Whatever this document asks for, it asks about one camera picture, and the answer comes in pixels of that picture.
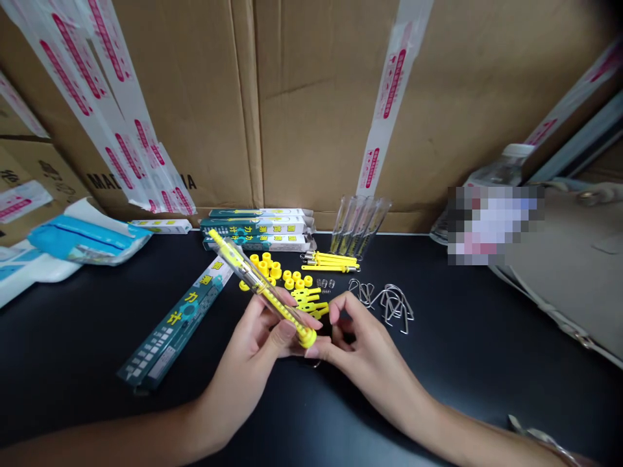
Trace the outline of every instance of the hand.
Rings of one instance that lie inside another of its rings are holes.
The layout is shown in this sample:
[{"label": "hand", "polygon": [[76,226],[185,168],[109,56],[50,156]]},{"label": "hand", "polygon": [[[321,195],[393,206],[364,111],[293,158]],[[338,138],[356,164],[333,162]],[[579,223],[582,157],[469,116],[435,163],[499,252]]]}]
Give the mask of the hand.
[{"label": "hand", "polygon": [[[345,309],[352,318],[340,318]],[[329,304],[333,343],[321,341],[307,358],[320,358],[335,365],[357,386],[373,407],[403,433],[413,425],[414,413],[434,402],[417,381],[389,333],[351,292]],[[355,334],[348,344],[344,334]]]},{"label": "hand", "polygon": [[[285,289],[278,287],[277,291],[287,305],[297,305]],[[301,312],[300,315],[313,329],[323,326],[307,313]],[[330,342],[330,337],[318,336],[317,342],[323,340]],[[195,413],[209,420],[210,436],[215,440],[213,452],[223,448],[251,415],[275,361],[290,355],[303,356],[304,352],[294,325],[279,318],[266,308],[263,298],[254,295],[234,330],[210,385],[196,402],[200,407]]]}]

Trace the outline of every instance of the black table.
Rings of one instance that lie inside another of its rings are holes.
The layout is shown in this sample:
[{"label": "black table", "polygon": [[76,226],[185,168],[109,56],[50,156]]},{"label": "black table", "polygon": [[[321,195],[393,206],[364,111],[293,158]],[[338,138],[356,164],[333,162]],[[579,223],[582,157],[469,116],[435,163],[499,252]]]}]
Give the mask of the black table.
[{"label": "black table", "polygon": [[[326,250],[329,236],[316,237]],[[213,258],[198,232],[155,235],[124,265],[85,266],[4,307],[0,445],[196,398],[249,300],[235,278],[156,394],[132,395],[115,372]],[[283,269],[301,264],[299,254],[274,258]],[[314,277],[335,278],[334,296],[350,276]],[[383,235],[357,278],[406,293],[415,312],[409,335],[401,326],[389,332],[438,400],[502,427],[512,413],[568,449],[623,464],[623,372],[564,335],[487,268],[448,266],[445,249],[427,237]],[[203,463],[258,459],[298,467],[444,465],[385,422],[335,368],[298,359],[277,363],[249,421]]]}]

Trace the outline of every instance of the fingernail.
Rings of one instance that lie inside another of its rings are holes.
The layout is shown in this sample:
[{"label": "fingernail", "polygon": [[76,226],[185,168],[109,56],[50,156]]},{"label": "fingernail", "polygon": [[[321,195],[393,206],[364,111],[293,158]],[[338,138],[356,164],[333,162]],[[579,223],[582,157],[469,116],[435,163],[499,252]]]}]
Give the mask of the fingernail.
[{"label": "fingernail", "polygon": [[297,328],[288,320],[283,320],[279,323],[281,335],[287,339],[292,339],[294,334],[297,333]]},{"label": "fingernail", "polygon": [[318,347],[312,346],[308,348],[305,352],[305,358],[320,358],[320,350],[318,350]]}]

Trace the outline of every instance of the transparent tube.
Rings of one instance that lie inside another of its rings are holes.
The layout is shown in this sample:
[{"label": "transparent tube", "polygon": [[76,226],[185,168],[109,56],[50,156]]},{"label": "transparent tube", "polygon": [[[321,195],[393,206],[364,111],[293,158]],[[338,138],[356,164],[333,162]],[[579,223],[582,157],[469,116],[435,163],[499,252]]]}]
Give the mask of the transparent tube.
[{"label": "transparent tube", "polygon": [[339,242],[339,247],[337,248],[337,254],[346,256],[348,246],[352,240],[352,233],[355,229],[357,221],[359,220],[361,212],[363,211],[365,201],[366,197],[359,195],[350,199],[348,211],[346,212],[346,217],[344,219],[344,227],[342,228],[341,240]]},{"label": "transparent tube", "polygon": [[331,247],[329,253],[336,253],[339,246],[339,242],[342,239],[342,227],[344,227],[344,219],[346,218],[346,211],[348,210],[348,203],[352,200],[346,196],[342,196],[339,202],[339,209],[337,211],[336,226],[333,227],[333,234],[331,235]]},{"label": "transparent tube", "polygon": [[261,272],[251,263],[251,260],[239,249],[229,237],[223,239],[214,229],[208,235],[216,242],[216,252],[229,264],[232,270],[253,291],[260,295],[266,306],[274,311],[279,317],[287,319],[297,329],[299,342],[303,348],[313,346],[316,341],[316,331],[311,329],[300,317],[300,311],[283,303],[275,288],[268,282]]},{"label": "transparent tube", "polygon": [[361,239],[360,245],[357,247],[357,250],[354,251],[354,257],[358,260],[362,260],[368,248],[370,248],[370,243],[372,239],[378,232],[378,229],[381,227],[381,224],[385,220],[385,216],[389,212],[391,208],[391,200],[387,198],[381,198],[377,205],[376,210],[374,211],[374,215],[366,228],[366,231]]},{"label": "transparent tube", "polygon": [[355,252],[360,248],[361,242],[363,241],[363,235],[365,234],[368,225],[370,225],[370,221],[372,220],[379,202],[380,200],[376,200],[374,197],[367,197],[365,200],[363,210],[361,211],[359,220],[355,225],[352,239],[350,240],[350,244],[348,246],[348,251],[346,253],[347,256],[355,256]]}]

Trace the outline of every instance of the forearm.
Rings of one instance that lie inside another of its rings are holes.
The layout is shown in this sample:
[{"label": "forearm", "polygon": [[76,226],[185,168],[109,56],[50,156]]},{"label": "forearm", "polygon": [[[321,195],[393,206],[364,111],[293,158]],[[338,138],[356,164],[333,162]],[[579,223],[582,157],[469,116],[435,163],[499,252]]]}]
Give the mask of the forearm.
[{"label": "forearm", "polygon": [[566,464],[530,439],[474,420],[427,395],[406,434],[438,456],[461,467],[551,466]]},{"label": "forearm", "polygon": [[0,451],[11,466],[178,466],[223,446],[210,432],[203,400],[164,412],[69,428]]}]

